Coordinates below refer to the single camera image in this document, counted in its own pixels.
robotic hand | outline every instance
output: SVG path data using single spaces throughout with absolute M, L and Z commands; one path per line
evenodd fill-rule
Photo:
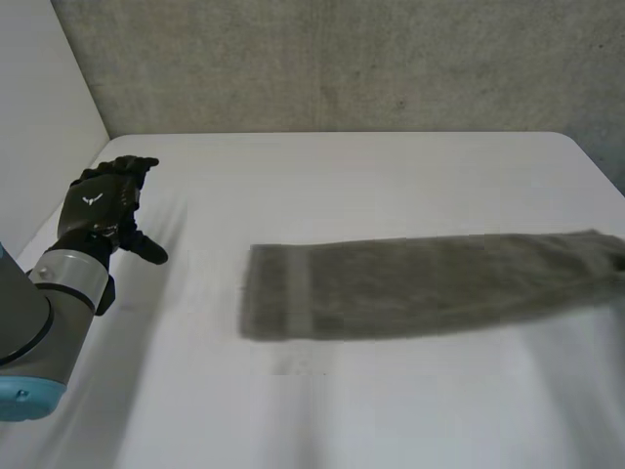
M 135 223 L 146 173 L 157 164 L 156 158 L 120 156 L 96 169 L 83 171 L 80 179 L 71 183 L 65 197 L 59 238 L 78 230 L 107 239 L 111 252 L 121 247 L 148 262 L 166 262 L 165 250 L 138 231 Z
M 54 411 L 93 316 L 114 301 L 108 265 L 117 248 L 167 261 L 135 222 L 146 173 L 157 164 L 121 156 L 85 170 L 65 197 L 58 241 L 28 277 L 0 246 L 0 421 Z

gray wall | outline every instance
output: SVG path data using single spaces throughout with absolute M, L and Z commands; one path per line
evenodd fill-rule
M 54 0 L 111 137 L 552 130 L 625 190 L 623 0 Z

concrete wall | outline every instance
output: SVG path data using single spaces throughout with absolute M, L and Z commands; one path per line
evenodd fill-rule
M 551 130 L 625 190 L 621 0 L 54 0 L 111 136 Z
M 0 241 L 17 256 L 108 142 L 46 0 L 0 2 Z

logo on robotic hand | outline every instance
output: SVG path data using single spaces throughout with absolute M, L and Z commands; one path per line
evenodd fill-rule
M 89 205 L 93 205 L 94 202 L 97 202 L 98 200 L 100 200 L 100 197 L 102 197 L 104 194 L 101 193 L 100 195 L 98 195 L 97 197 L 94 198 L 87 198 L 87 197 L 82 197 L 83 202 L 89 204 Z

silver metal joint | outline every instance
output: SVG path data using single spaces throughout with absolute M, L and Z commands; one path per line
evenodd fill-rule
M 98 308 L 108 283 L 104 266 L 88 254 L 70 249 L 48 251 L 30 273 L 33 283 L 51 283 L 76 290 Z

